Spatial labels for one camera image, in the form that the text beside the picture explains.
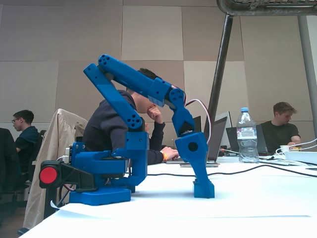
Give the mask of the bare hand of hoodie man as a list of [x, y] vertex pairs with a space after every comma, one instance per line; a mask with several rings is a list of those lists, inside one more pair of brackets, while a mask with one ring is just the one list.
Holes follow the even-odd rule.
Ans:
[[152, 104], [147, 110], [148, 116], [158, 124], [163, 124], [163, 117], [160, 110], [157, 108], [155, 104]]

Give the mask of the hand with orange wristband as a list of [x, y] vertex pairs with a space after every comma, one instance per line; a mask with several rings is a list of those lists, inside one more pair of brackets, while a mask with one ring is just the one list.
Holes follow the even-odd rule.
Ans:
[[163, 155], [163, 161], [173, 160], [179, 157], [177, 149], [172, 149], [171, 147], [164, 147], [160, 152]]

